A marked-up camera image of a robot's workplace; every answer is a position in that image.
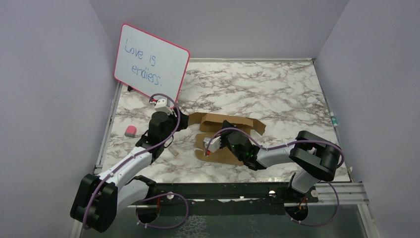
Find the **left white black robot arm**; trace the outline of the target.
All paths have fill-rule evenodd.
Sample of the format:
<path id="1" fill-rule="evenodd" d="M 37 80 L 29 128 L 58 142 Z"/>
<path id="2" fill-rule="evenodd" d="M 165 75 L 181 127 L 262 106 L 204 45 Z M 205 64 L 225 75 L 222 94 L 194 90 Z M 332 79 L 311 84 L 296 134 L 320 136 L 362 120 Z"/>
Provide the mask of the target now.
<path id="1" fill-rule="evenodd" d="M 153 113 L 148 130 L 123 160 L 99 175 L 87 174 L 82 178 L 70 217 L 103 233 L 127 206 L 140 200 L 151 203 L 157 183 L 137 173 L 162 154 L 167 139 L 188 127 L 188 120 L 188 115 L 182 112 Z"/>

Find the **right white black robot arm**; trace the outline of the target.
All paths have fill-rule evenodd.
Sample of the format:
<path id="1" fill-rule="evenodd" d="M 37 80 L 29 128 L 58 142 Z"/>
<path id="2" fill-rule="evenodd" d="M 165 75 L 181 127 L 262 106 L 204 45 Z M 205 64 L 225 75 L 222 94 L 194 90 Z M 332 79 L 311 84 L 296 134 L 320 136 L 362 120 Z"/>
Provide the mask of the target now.
<path id="1" fill-rule="evenodd" d="M 319 181 L 333 181 L 336 169 L 344 161 L 339 146 L 305 130 L 300 131 L 294 141 L 264 148 L 252 143 L 237 126 L 224 120 L 215 141 L 254 171 L 291 162 L 299 165 L 301 170 L 292 176 L 286 187 L 286 196 L 293 202 L 303 198 Z"/>

